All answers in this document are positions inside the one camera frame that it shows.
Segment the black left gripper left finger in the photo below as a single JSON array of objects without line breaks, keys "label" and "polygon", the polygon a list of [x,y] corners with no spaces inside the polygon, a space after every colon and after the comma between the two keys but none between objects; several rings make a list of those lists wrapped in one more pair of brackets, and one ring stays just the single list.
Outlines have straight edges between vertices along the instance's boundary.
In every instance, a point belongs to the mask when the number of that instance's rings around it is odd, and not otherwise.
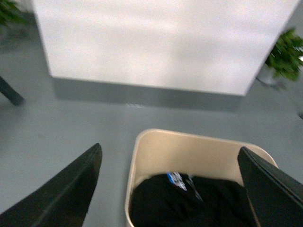
[{"label": "black left gripper left finger", "polygon": [[36,191],[1,213],[2,227],[81,227],[97,186],[102,148],[94,144]]}]

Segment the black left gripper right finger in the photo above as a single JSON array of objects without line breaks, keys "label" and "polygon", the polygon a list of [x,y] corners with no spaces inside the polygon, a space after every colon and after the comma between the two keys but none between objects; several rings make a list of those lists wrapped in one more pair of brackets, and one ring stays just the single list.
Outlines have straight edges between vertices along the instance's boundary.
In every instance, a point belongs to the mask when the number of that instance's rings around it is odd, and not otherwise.
[{"label": "black left gripper right finger", "polygon": [[247,147],[238,164],[244,187],[261,227],[303,225],[303,184]]}]

